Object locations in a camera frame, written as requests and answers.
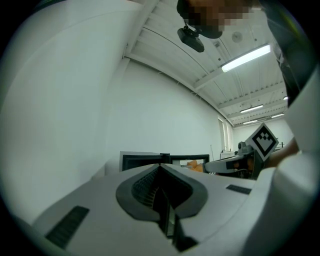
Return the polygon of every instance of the black rectangular strip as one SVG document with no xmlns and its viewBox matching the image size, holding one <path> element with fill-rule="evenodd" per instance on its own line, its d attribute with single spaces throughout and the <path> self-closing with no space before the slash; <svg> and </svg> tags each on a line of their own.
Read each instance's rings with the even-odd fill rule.
<svg viewBox="0 0 320 256">
<path fill-rule="evenodd" d="M 250 188 L 246 188 L 246 187 L 242 187 L 242 186 L 236 186 L 236 185 L 229 185 L 226 187 L 227 190 L 232 190 L 232 191 L 235 191 L 235 192 L 239 192 L 239 193 L 242 193 L 242 194 L 246 194 L 246 195 L 249 195 L 250 192 L 251 192 L 251 189 Z"/>
<path fill-rule="evenodd" d="M 45 236 L 56 246 L 65 249 L 80 224 L 87 216 L 89 209 L 76 206 Z"/>
</svg>

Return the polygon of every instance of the white wall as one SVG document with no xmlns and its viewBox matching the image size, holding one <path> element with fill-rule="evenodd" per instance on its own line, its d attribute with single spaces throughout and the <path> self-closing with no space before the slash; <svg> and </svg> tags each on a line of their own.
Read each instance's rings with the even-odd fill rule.
<svg viewBox="0 0 320 256">
<path fill-rule="evenodd" d="M 0 67 L 1 188 L 28 223 L 107 161 L 107 88 L 140 8 L 63 1 L 12 39 Z"/>
<path fill-rule="evenodd" d="M 265 124 L 275 135 L 275 137 L 278 138 L 279 144 L 281 142 L 287 144 L 294 137 L 292 131 L 290 130 L 290 127 L 288 126 L 284 118 L 268 121 Z M 261 123 L 233 129 L 233 146 L 235 150 L 237 150 L 238 148 L 238 143 L 244 142 L 259 128 L 260 125 Z"/>
<path fill-rule="evenodd" d="M 218 114 L 172 78 L 124 59 L 111 83 L 108 174 L 119 171 L 120 151 L 200 155 L 220 159 Z"/>
</svg>

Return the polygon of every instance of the lit fluorescent tube light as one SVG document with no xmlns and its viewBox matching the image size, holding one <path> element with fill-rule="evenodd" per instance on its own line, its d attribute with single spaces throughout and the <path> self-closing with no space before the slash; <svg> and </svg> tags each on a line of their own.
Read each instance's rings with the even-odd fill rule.
<svg viewBox="0 0 320 256">
<path fill-rule="evenodd" d="M 271 118 L 278 118 L 278 117 L 281 117 L 281 116 L 283 116 L 284 114 L 277 114 L 277 115 L 274 115 L 274 116 L 272 116 Z"/>
<path fill-rule="evenodd" d="M 240 56 L 234 60 L 232 60 L 231 62 L 227 63 L 227 64 L 224 64 L 221 68 L 222 68 L 222 71 L 224 73 L 244 64 L 244 63 L 247 63 L 249 61 L 252 61 L 258 57 L 261 57 L 265 54 L 268 54 L 271 52 L 271 47 L 270 45 L 265 45 L 265 46 L 262 46 L 258 49 L 255 49 L 243 56 Z"/>
<path fill-rule="evenodd" d="M 250 121 L 250 122 L 244 122 L 243 124 L 244 125 L 248 125 L 248 124 L 252 124 L 252 123 L 256 123 L 258 122 L 258 120 L 253 120 L 253 121 Z"/>
<path fill-rule="evenodd" d="M 252 111 L 252 110 L 257 110 L 257 109 L 263 108 L 263 106 L 264 106 L 264 105 L 259 105 L 259 106 L 250 107 L 250 108 L 248 108 L 248 109 L 245 109 L 245 110 L 240 111 L 240 113 L 246 113 L 246 112 L 249 112 L 249 111 Z"/>
</svg>

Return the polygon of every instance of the ceiling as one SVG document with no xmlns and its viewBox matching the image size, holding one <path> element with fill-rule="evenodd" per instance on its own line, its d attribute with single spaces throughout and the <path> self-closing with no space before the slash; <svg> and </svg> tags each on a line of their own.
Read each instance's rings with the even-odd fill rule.
<svg viewBox="0 0 320 256">
<path fill-rule="evenodd" d="M 284 79 L 271 52 L 223 73 L 221 65 L 265 44 L 274 37 L 260 10 L 226 26 L 219 39 L 200 35 L 205 51 L 183 44 L 177 34 L 184 21 L 178 0 L 145 0 L 130 35 L 125 56 L 149 65 L 194 91 L 217 109 L 234 127 L 251 120 L 265 120 L 287 110 Z M 234 42 L 232 35 L 242 35 Z M 263 104 L 247 113 L 240 111 Z"/>
</svg>

